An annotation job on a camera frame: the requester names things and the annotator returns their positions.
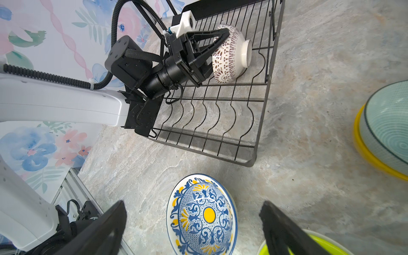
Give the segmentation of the blue yellow patterned bowl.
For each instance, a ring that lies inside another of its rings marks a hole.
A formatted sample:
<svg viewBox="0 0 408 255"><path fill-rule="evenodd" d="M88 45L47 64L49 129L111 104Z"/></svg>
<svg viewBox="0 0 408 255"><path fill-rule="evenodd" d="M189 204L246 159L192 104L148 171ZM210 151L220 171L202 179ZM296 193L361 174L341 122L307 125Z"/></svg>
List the blue yellow patterned bowl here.
<svg viewBox="0 0 408 255"><path fill-rule="evenodd" d="M166 227L177 255L231 255L238 237L237 207L216 179L191 174L170 195Z"/></svg>

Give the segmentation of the white maroon patterned bowl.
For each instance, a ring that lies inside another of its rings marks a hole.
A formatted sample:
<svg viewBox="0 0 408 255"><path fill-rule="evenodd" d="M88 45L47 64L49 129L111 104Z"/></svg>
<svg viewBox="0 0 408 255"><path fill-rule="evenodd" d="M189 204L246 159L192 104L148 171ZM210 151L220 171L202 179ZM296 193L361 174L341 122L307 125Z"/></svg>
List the white maroon patterned bowl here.
<svg viewBox="0 0 408 255"><path fill-rule="evenodd" d="M218 84L236 80L250 66L252 41L246 39L236 27L220 24L217 29L228 29L229 37L212 54L214 78Z"/></svg>

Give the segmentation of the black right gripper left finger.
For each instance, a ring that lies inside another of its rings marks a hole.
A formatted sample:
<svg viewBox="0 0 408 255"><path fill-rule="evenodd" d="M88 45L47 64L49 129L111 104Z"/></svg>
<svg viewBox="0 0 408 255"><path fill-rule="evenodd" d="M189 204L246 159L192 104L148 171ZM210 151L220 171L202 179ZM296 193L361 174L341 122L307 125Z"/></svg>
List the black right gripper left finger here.
<svg viewBox="0 0 408 255"><path fill-rule="evenodd" d="M58 255L117 255L126 219L124 201L119 200L56 253Z"/></svg>

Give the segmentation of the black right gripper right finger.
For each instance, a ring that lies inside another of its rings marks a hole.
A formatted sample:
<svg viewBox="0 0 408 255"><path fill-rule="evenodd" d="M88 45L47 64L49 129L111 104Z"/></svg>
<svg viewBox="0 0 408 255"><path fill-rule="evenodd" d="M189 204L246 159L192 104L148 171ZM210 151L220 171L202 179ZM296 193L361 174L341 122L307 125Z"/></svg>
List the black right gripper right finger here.
<svg viewBox="0 0 408 255"><path fill-rule="evenodd" d="M262 220L262 229L265 240L268 242L268 249L275 248L275 252L289 252L288 246L299 241L300 235L308 234L297 226L288 216L286 216L271 201L264 201L259 214Z"/></svg>

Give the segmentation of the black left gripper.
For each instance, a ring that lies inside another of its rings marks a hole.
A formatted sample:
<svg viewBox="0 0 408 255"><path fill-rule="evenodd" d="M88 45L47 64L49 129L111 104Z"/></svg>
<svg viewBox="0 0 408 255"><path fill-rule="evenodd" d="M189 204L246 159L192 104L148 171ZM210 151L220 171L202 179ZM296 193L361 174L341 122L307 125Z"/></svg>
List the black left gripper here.
<svg viewBox="0 0 408 255"><path fill-rule="evenodd" d="M166 34L169 52L163 57L141 52L140 59L148 63L156 62L140 80L140 90L150 99L156 99L170 90L176 90L181 83L190 80L196 87L209 78L213 72L207 60L229 37L227 28L187 32L176 38Z"/></svg>

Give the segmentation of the lime green bowl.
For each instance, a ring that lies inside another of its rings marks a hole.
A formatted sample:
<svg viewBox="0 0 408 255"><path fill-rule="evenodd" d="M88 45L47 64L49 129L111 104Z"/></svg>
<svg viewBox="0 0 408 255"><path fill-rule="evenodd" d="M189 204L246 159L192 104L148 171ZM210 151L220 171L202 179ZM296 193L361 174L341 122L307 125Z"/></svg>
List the lime green bowl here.
<svg viewBox="0 0 408 255"><path fill-rule="evenodd" d="M272 252L272 255L330 255L323 247L321 247L317 242L315 242L309 235L306 237L306 234L300 235L300 240L296 241L293 245L290 243L288 246L289 252L281 253L281 250L278 249L275 252L275 248L272 247L272 250L268 249L268 252Z"/></svg>

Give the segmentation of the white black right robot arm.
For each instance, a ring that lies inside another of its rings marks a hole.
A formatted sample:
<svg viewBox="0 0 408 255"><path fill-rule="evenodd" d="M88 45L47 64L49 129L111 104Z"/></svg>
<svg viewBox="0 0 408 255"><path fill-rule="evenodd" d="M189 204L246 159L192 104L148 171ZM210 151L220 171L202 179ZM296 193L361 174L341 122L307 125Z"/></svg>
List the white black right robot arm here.
<svg viewBox="0 0 408 255"><path fill-rule="evenodd" d="M1 162L1 234L27 255L124 255L127 213L123 201L105 213L69 209L45 201ZM263 203L262 228L271 255L325 255L327 250L273 203ZM173 189L166 210L174 255L231 255L238 238L238 214L231 194L214 178L192 174Z"/></svg>

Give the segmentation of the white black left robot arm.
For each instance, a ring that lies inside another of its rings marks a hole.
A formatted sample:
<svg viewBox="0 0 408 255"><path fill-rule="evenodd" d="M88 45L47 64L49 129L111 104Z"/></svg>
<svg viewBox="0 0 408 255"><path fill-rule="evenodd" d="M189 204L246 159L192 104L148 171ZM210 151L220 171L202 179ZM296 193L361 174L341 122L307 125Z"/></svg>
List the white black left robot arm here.
<svg viewBox="0 0 408 255"><path fill-rule="evenodd" d="M1 121L67 121L133 129L153 137L164 95L210 76L207 60L229 37L226 28L168 35L164 56L144 52L130 37L112 47L106 67L123 91L5 64L1 71Z"/></svg>

